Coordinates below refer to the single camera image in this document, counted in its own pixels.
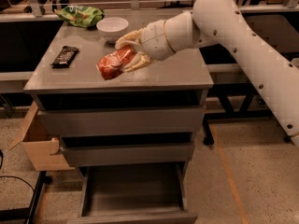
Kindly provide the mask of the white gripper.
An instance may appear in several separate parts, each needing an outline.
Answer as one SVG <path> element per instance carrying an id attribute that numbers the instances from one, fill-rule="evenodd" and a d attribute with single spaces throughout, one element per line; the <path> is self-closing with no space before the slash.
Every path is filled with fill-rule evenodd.
<path id="1" fill-rule="evenodd" d="M 116 41 L 115 49 L 121 49 L 127 45 L 142 45 L 144 50 L 144 52 L 139 51 L 121 69 L 122 72 L 133 72 L 150 65 L 153 62 L 152 59 L 163 61 L 175 54 L 168 44 L 164 24 L 165 20 L 151 22 L 144 29 L 134 30 Z"/>

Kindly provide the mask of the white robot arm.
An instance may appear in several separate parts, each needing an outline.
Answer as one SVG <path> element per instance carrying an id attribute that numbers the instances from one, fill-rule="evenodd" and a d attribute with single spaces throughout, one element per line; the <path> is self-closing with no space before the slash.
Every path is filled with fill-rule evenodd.
<path id="1" fill-rule="evenodd" d="M 241 67 L 289 138 L 299 146 L 299 69 L 251 30 L 234 0 L 196 0 L 191 11 L 149 23 L 116 42 L 139 47 L 131 72 L 183 49 L 218 43 Z"/>

